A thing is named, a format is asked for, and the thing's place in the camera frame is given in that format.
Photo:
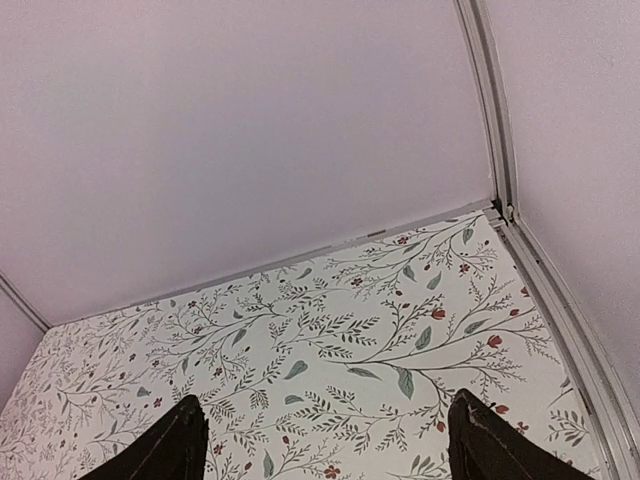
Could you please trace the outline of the aluminium frame post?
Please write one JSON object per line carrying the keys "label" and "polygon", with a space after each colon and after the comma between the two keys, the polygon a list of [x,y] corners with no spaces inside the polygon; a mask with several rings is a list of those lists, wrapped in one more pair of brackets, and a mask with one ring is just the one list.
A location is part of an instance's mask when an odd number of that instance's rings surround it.
{"label": "aluminium frame post", "polygon": [[456,1],[477,85],[494,184],[493,203],[509,223],[518,216],[515,148],[495,35],[485,1]]}
{"label": "aluminium frame post", "polygon": [[37,309],[27,300],[27,298],[10,281],[9,277],[1,272],[1,291],[11,300],[14,306],[25,315],[41,332],[46,333],[51,329],[51,325],[37,311]]}

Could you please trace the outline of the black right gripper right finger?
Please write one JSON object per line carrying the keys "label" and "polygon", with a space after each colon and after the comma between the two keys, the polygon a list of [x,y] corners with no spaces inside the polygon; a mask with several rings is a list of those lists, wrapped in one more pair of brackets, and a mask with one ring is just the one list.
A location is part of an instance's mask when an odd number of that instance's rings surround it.
{"label": "black right gripper right finger", "polygon": [[453,480],[571,480],[585,474],[538,447],[467,389],[448,410]]}

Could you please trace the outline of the floral patterned table mat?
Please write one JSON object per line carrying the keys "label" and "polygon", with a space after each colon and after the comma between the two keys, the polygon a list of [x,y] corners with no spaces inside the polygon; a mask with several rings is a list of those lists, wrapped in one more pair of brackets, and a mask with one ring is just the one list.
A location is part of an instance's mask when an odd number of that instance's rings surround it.
{"label": "floral patterned table mat", "polygon": [[473,212],[50,330],[1,414],[5,479],[77,479],[195,395],[209,479],[445,479],[468,389],[601,477],[586,410]]}

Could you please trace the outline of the right aluminium frame post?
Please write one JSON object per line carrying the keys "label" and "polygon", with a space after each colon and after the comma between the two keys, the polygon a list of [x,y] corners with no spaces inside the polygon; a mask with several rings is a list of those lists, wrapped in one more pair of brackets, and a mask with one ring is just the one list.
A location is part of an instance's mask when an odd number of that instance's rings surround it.
{"label": "right aluminium frame post", "polygon": [[477,85],[494,184],[493,203],[509,223],[518,216],[515,148],[495,35],[485,1],[456,1]]}

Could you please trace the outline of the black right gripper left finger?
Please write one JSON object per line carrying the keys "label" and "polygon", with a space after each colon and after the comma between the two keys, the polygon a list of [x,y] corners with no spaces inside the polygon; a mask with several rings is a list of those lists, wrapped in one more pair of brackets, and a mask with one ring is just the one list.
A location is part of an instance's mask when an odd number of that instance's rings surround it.
{"label": "black right gripper left finger", "polygon": [[198,398],[185,396],[121,453],[88,473],[94,480],[202,479],[209,438]]}

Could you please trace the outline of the left aluminium frame post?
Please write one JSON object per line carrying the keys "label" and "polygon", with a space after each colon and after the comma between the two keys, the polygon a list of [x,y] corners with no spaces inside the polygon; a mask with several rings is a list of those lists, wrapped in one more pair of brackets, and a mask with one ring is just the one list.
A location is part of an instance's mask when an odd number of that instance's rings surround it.
{"label": "left aluminium frame post", "polygon": [[10,281],[9,277],[1,272],[1,291],[11,300],[14,306],[25,315],[41,332],[46,333],[51,329],[51,325],[37,311],[37,309],[27,300],[27,298]]}

